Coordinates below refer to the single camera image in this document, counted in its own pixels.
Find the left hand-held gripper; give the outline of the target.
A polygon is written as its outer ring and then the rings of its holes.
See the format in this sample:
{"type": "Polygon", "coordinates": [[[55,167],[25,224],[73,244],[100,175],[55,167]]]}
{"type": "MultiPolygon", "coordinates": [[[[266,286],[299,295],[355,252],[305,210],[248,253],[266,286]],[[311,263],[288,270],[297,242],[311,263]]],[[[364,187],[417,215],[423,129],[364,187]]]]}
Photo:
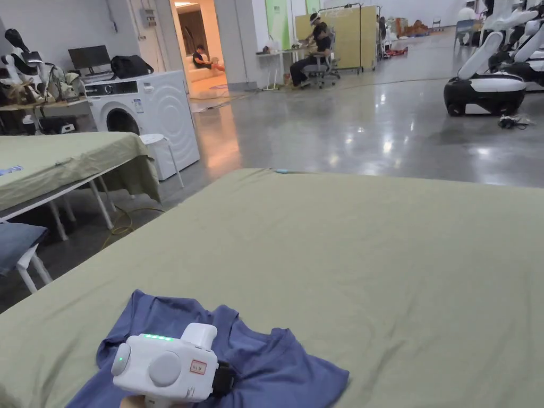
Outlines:
{"type": "Polygon", "coordinates": [[[190,407],[233,389],[233,370],[211,349],[217,327],[192,322],[181,338],[130,336],[116,352],[113,384],[143,396],[145,407],[190,407]]]}

